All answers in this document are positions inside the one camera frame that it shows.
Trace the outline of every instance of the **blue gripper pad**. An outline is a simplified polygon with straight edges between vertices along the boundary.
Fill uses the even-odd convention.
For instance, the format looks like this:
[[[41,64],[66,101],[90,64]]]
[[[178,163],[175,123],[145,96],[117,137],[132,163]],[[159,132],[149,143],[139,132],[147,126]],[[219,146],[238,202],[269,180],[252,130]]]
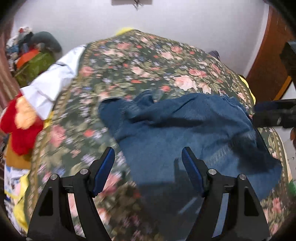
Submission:
[[[95,185],[94,189],[92,191],[92,194],[94,196],[97,196],[100,192],[103,191],[103,188],[105,186],[105,183],[107,181],[107,178],[109,176],[109,173],[111,171],[111,168],[115,161],[115,151],[113,148],[110,148],[109,152],[107,153],[105,159],[103,160],[103,163],[98,170],[96,177],[95,177]]]
[[[198,192],[198,194],[200,194],[202,197],[204,197],[205,189],[204,189],[204,185],[203,185],[202,175],[200,174],[199,170],[197,169],[196,165],[194,164],[193,158],[196,159],[196,157],[195,156],[191,157],[191,155],[189,154],[187,147],[184,147],[182,150],[182,162],[185,166],[186,172],[190,178],[190,181],[191,181],[194,189]]]

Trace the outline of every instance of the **red cloth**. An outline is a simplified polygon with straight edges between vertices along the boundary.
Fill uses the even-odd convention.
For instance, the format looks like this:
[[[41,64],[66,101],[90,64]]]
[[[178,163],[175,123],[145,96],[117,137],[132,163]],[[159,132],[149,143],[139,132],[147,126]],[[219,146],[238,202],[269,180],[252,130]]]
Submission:
[[[18,94],[8,104],[6,112],[1,118],[0,129],[5,133],[11,133],[12,149],[18,155],[28,154],[33,149],[37,134],[43,129],[43,121],[37,116],[35,123],[27,130],[18,129],[15,125],[16,99],[22,96]]]

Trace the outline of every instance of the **black mechanical device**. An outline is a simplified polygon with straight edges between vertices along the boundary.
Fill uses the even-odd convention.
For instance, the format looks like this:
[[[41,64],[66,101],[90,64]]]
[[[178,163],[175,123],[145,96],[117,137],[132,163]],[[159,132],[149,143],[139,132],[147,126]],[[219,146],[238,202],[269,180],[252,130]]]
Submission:
[[[51,175],[33,212],[28,237],[35,241],[110,241],[92,198],[103,190],[114,159],[114,150],[108,147],[99,160],[74,176],[60,178],[57,174]],[[208,169],[189,147],[182,150],[182,161],[195,190],[204,197],[188,241],[262,241],[269,237],[260,202],[244,174],[228,177],[215,169]],[[68,193],[74,193],[86,239],[75,234]],[[223,231],[221,235],[212,238],[224,193],[229,193],[229,199]]]

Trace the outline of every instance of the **floral bedspread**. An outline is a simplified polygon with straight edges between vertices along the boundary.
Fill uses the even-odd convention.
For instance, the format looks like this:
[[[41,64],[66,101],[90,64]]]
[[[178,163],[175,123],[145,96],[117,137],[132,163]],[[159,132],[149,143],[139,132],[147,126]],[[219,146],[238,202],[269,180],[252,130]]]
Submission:
[[[141,203],[124,155],[97,116],[101,100],[123,96],[129,100],[151,89],[155,101],[193,92],[235,96],[252,114],[254,101],[239,76],[204,51],[137,30],[90,43],[80,59],[71,87],[58,98],[52,124],[40,132],[32,158],[25,214],[29,223],[38,196],[51,174],[74,175],[100,158],[106,147],[116,160],[97,211],[112,240],[163,240]],[[262,200],[271,234],[289,213],[287,167],[282,143],[272,128],[260,129],[270,153],[281,160],[283,173],[270,196]],[[69,195],[77,234],[83,236],[75,201]]]

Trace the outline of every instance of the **person's finger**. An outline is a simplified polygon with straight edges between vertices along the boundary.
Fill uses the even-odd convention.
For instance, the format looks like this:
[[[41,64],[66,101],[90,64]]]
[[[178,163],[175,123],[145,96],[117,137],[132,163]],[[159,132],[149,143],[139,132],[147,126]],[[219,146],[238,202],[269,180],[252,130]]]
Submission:
[[[295,140],[295,139],[296,139],[296,133],[295,133],[295,128],[293,128],[290,133],[290,140]]]

